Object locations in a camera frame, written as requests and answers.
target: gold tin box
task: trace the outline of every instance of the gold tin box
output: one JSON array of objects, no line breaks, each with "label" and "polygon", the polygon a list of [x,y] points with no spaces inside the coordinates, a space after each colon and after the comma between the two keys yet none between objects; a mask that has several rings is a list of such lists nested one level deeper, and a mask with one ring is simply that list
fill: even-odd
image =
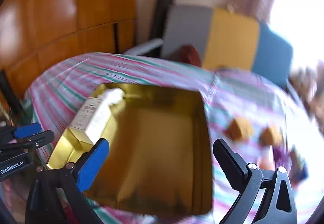
[{"label": "gold tin box", "polygon": [[[105,83],[91,95],[121,88],[102,134],[110,152],[84,194],[101,205],[152,215],[198,215],[212,207],[212,165],[199,92],[151,85]],[[76,162],[92,145],[67,128],[48,169]]]}]

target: product label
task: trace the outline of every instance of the product label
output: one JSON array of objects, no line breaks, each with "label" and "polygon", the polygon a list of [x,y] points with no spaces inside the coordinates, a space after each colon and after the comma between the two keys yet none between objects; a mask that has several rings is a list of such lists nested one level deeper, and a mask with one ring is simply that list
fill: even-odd
[{"label": "product label", "polygon": [[101,100],[98,98],[88,98],[74,117],[70,127],[85,130],[100,102]]},{"label": "product label", "polygon": [[92,116],[89,126],[85,131],[92,143],[95,144],[98,141],[110,116],[111,111],[107,105],[107,102],[104,101],[99,105],[97,111]]}]

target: brown pillow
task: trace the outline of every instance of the brown pillow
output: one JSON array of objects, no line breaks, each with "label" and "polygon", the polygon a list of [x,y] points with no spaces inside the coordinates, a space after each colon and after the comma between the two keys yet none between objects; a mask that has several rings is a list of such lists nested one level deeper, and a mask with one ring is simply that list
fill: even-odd
[{"label": "brown pillow", "polygon": [[182,45],[167,59],[175,62],[187,63],[193,66],[201,67],[201,60],[199,54],[193,45]]}]

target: bed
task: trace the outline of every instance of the bed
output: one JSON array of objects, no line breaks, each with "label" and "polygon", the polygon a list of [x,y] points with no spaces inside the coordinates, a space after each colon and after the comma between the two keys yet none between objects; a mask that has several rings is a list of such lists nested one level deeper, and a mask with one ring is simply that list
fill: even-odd
[{"label": "bed", "polygon": [[[251,72],[238,69],[206,71],[187,64],[141,56],[106,53],[79,55],[49,68],[31,84],[25,97],[32,101],[33,121],[55,134],[51,146],[39,149],[44,164],[82,103],[104,82],[150,84],[199,91],[205,104],[211,146],[216,139],[225,138],[229,146],[247,162],[256,162],[262,152],[258,144],[262,129],[275,124],[285,131],[287,144],[295,145],[308,165],[308,179],[294,188],[298,223],[306,223],[323,198],[323,137],[309,122],[305,112],[282,89]],[[225,137],[224,129],[234,116],[244,116],[251,121],[254,135],[248,143],[234,144]],[[177,222],[218,223],[235,201],[238,192],[232,190],[214,157],[212,164],[212,211]],[[262,195],[260,191],[245,223],[253,220]],[[90,202],[104,223],[158,221],[154,216],[100,207]]]}]

